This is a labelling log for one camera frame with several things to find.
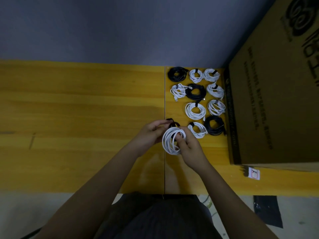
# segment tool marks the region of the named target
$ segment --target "forearm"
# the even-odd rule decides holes
[[[138,153],[127,144],[54,214],[37,239],[93,238]]]
[[[223,222],[229,238],[277,238],[224,181],[212,165],[199,175]]]

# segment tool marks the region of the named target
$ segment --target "hand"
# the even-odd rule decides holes
[[[139,133],[129,142],[142,156],[151,146],[162,141],[162,136],[168,129],[172,120],[156,120],[142,127]]]
[[[184,162],[188,167],[193,169],[196,173],[199,173],[203,169],[207,168],[210,164],[207,160],[201,145],[193,133],[185,126],[179,127],[184,130],[186,134],[186,141],[177,134],[175,139],[181,149],[181,155]]]

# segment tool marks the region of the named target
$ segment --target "person's left hand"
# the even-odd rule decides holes
[[[151,146],[161,142],[171,122],[172,120],[156,120],[146,124],[129,144],[138,150],[139,156],[142,156]]]

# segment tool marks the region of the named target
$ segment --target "person's right hand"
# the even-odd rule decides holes
[[[187,166],[192,168],[196,173],[207,168],[209,161],[207,160],[201,145],[193,133],[185,126],[179,127],[186,134],[186,141],[177,134],[175,139],[180,147],[181,155]]]

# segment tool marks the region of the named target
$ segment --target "logo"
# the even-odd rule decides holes
[[[319,0],[293,0],[286,11],[286,18],[293,36],[303,35],[315,22]]]

